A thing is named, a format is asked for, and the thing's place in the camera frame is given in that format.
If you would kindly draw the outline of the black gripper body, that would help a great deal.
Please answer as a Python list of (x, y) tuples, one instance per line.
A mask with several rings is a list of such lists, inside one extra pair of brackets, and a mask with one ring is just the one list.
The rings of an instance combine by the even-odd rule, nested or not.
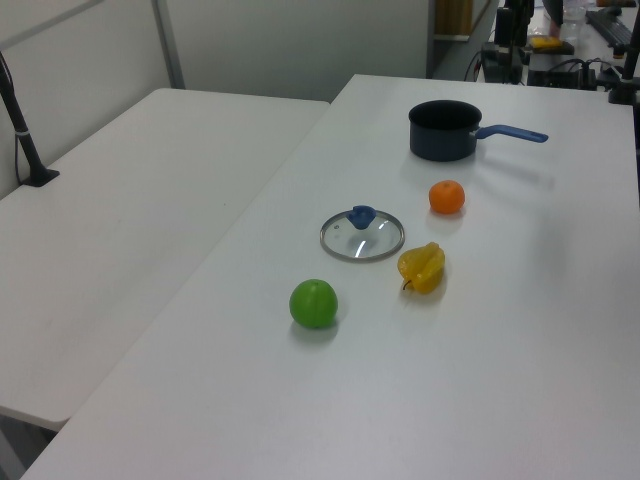
[(531, 16), (531, 1), (506, 0), (496, 11), (495, 30), (517, 31), (528, 24)]

